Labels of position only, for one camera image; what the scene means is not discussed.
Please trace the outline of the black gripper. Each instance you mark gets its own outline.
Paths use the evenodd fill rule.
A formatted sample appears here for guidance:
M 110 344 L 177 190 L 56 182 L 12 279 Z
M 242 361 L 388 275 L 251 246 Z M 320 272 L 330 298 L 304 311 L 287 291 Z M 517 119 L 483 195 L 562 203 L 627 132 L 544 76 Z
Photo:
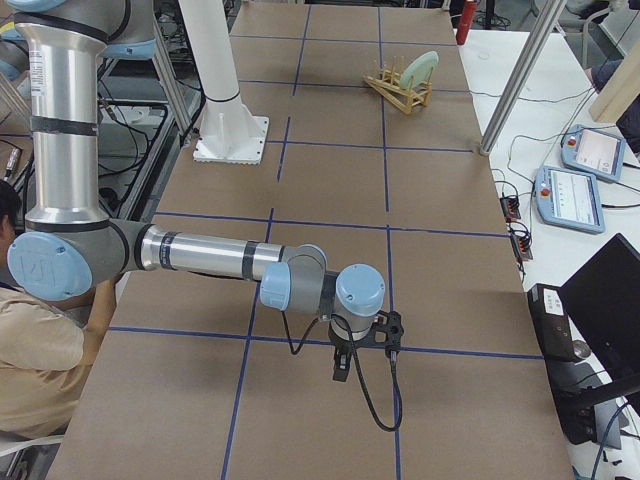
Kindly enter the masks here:
M 373 329 L 349 332 L 348 327 L 344 320 L 332 319 L 328 329 L 329 339 L 334 345 L 332 379 L 338 382 L 348 379 L 353 351 L 373 345 Z

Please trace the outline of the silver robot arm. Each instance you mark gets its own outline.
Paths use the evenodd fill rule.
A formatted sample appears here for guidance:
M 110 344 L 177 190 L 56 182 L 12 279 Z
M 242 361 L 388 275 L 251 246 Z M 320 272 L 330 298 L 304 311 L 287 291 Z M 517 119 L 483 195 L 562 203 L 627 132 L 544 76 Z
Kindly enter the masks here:
M 369 265 L 332 272 L 313 245 L 166 231 L 113 219 L 100 208 L 97 64 L 103 56 L 154 55 L 151 2 L 16 1 L 13 9 L 28 46 L 37 182 L 26 230 L 8 254 L 20 286 L 59 301 L 136 270 L 256 281 L 265 306 L 328 323 L 335 380 L 358 367 L 361 347 L 382 345 L 395 355 L 396 330 L 382 309 L 384 280 Z

